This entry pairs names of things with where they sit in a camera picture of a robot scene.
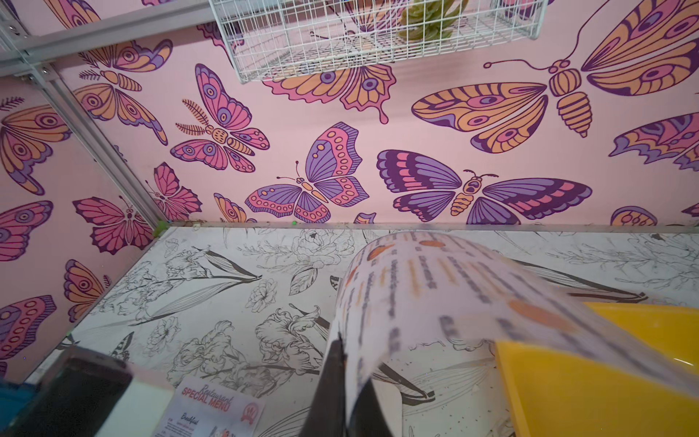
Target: wire basket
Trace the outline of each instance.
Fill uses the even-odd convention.
[[[209,0],[241,83],[537,38],[548,0]]]

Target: blue object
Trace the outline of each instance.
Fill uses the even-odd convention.
[[[35,395],[36,387],[33,385],[0,381],[0,431],[10,425]]]

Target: yellow plastic bin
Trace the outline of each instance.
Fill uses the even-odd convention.
[[[687,371],[699,374],[699,310],[588,303]],[[498,342],[517,437],[698,437],[699,401],[604,364]]]

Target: laminated menu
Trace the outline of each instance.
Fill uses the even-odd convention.
[[[252,437],[264,404],[248,394],[187,376],[153,437]]]
[[[389,234],[360,251],[338,290],[336,338],[348,406],[396,353],[482,338],[576,354],[699,397],[697,376],[511,260],[443,232]]]

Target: red logo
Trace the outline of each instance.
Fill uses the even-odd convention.
[[[257,413],[259,412],[259,406],[255,402],[249,403],[243,410],[243,416],[240,418],[241,422],[247,420],[251,425],[257,418]]]

